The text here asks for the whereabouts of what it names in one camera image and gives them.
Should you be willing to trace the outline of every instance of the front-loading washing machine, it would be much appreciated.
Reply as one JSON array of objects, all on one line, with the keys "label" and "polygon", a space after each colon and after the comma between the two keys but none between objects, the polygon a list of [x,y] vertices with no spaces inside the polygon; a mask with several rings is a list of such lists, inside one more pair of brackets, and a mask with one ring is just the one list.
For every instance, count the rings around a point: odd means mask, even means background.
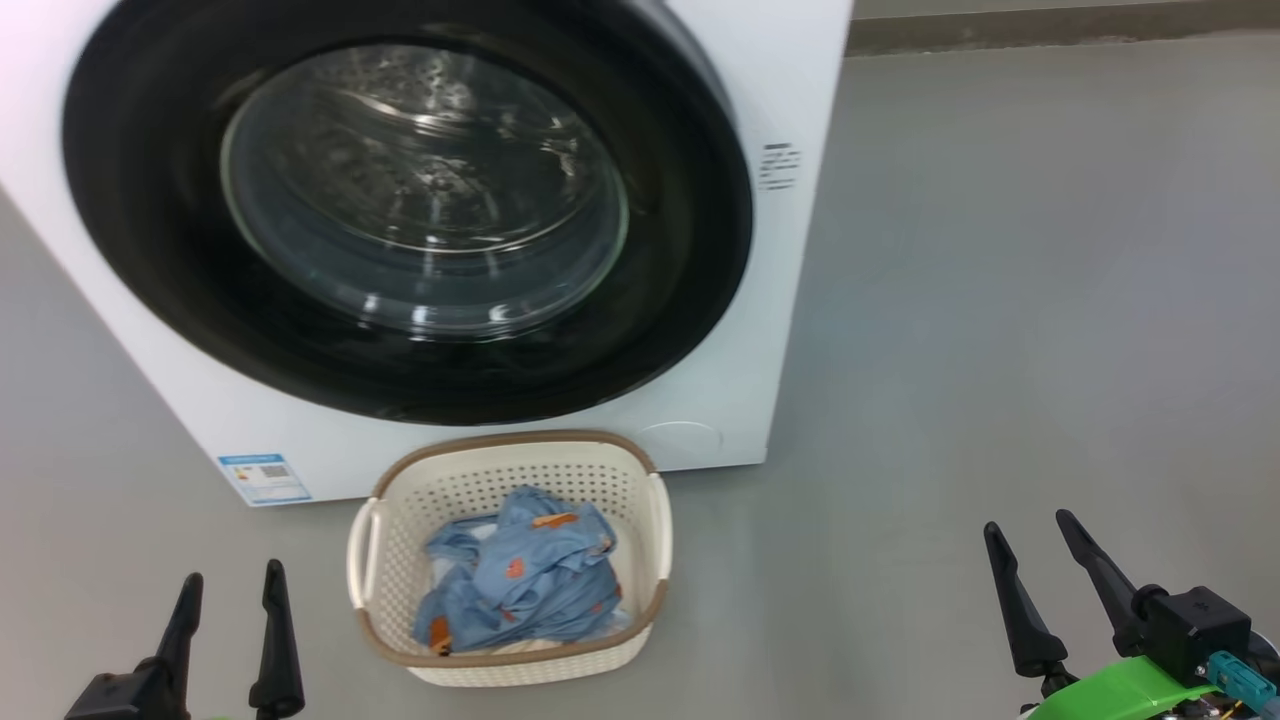
[{"label": "front-loading washing machine", "polygon": [[0,183],[251,505],[498,432],[760,462],[850,12],[8,0]]}]

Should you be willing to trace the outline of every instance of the blue clothing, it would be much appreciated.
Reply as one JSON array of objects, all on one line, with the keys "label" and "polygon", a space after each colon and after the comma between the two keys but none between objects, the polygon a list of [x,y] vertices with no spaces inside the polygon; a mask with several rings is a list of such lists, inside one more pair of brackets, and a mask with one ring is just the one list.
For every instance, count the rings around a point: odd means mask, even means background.
[{"label": "blue clothing", "polygon": [[454,520],[443,528],[426,543],[426,553],[431,559],[452,560],[475,568],[480,561],[480,538],[472,534],[476,528],[498,521],[497,515],[481,515]]},{"label": "blue clothing", "polygon": [[[472,530],[494,521],[493,536],[476,539]],[[599,633],[622,598],[607,561],[616,546],[591,503],[575,510],[539,488],[516,488],[497,516],[449,523],[426,543],[433,559],[457,565],[422,598],[413,637],[436,644],[442,618],[452,652]]]}]

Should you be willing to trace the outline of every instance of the glass door window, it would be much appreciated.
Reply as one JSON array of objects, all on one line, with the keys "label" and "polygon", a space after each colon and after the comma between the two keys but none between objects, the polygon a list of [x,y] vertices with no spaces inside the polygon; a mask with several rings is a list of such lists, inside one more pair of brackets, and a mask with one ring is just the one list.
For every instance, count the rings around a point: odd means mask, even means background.
[{"label": "glass door window", "polygon": [[525,77],[365,45],[253,92],[221,147],[247,241],[316,300],[425,341],[511,337],[586,297],[627,234],[603,142]]}]

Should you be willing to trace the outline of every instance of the white plastic basket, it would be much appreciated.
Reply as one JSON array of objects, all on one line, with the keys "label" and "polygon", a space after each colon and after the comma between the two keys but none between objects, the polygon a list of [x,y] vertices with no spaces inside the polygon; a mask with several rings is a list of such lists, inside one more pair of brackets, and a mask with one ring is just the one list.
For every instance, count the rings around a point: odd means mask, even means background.
[{"label": "white plastic basket", "polygon": [[[631,626],[550,650],[431,655],[410,633],[433,582],[422,546],[451,520],[497,512],[522,484],[575,505],[591,502],[609,519],[618,536],[609,561]],[[383,475],[351,527],[347,591],[374,648],[429,683],[553,683],[614,670],[640,652],[667,594],[671,542],[667,487],[630,441],[588,430],[474,438],[413,452]]]}]

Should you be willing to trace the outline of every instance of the gray floor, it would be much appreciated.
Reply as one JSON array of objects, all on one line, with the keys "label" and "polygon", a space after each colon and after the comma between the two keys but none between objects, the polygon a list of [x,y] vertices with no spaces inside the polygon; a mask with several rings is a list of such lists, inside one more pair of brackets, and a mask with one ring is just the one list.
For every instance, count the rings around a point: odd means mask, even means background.
[{"label": "gray floor", "polygon": [[1097,5],[1137,5],[1161,0],[856,0],[860,18],[896,18],[946,13],[997,13],[1001,10],[1039,10],[1044,8],[1084,8]]},{"label": "gray floor", "polygon": [[851,61],[772,459],[672,478],[649,648],[553,687],[375,659],[343,587],[355,505],[244,509],[4,209],[5,715],[131,669],[198,569],[191,707],[247,716],[278,556],[314,720],[1006,717],[1036,684],[986,520],[1069,666],[1114,659],[1060,506],[1137,583],[1208,584],[1280,634],[1277,64],[1267,38]]}]

